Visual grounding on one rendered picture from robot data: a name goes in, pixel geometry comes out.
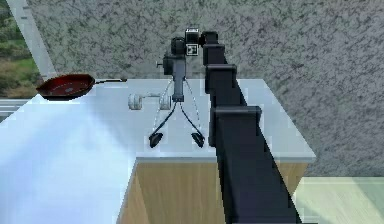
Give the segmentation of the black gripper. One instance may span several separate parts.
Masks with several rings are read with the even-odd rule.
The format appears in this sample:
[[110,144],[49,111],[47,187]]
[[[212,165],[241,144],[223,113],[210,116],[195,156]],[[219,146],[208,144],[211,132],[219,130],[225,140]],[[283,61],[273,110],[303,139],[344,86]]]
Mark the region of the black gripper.
[[[165,75],[171,75],[172,80],[170,80],[160,95],[159,105],[161,106],[166,99],[166,94],[168,93],[168,89],[172,83],[174,83],[172,101],[173,102],[183,102],[184,101],[184,93],[183,93],[183,82],[186,76],[186,58],[185,58],[185,39],[183,37],[174,37],[171,40],[170,50],[167,51],[162,59],[161,63],[156,63],[156,66],[162,66]],[[192,97],[193,103],[195,106],[196,117],[197,120],[200,120],[199,111],[196,103],[195,97]],[[168,115],[163,119],[163,121],[158,124],[157,120],[160,116],[161,107],[158,107],[156,112],[156,116],[154,119],[153,132],[148,137],[149,145],[151,148],[154,148],[161,141],[163,134],[159,132],[159,130],[166,124],[169,118],[173,115],[176,104],[173,104],[172,110],[168,113]],[[202,148],[204,146],[205,137],[201,133],[201,124],[195,125],[192,120],[188,117],[185,112],[183,106],[180,106],[180,109],[187,119],[187,121],[191,124],[191,126],[195,129],[195,131],[191,134],[192,139],[195,143]]]

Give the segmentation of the white-topped wooden counter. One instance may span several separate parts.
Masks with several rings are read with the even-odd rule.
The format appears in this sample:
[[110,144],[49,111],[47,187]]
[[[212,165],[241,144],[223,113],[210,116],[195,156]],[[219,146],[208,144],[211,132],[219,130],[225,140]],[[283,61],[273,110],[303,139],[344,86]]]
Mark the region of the white-topped wooden counter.
[[[158,99],[130,110],[130,94],[161,93],[165,79],[131,79],[95,86],[72,101],[35,96],[0,123],[0,224],[116,224],[139,157],[209,162],[213,148],[198,147],[182,111],[165,126],[155,149],[147,137]],[[184,110],[208,127],[204,82],[185,87]]]

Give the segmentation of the red frying pan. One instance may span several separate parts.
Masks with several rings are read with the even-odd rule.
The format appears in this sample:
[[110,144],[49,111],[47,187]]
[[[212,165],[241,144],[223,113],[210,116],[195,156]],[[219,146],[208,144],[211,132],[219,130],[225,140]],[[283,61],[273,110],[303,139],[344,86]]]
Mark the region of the red frying pan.
[[97,81],[89,74],[65,74],[44,81],[36,91],[48,101],[70,101],[86,95],[95,85],[106,82],[126,82],[126,79]]

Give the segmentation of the window with white frame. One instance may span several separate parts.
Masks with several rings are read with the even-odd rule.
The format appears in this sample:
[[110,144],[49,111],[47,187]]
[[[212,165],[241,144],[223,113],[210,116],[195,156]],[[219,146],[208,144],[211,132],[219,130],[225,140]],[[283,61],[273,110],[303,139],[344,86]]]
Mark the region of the window with white frame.
[[28,0],[0,0],[0,117],[36,95],[55,74]]

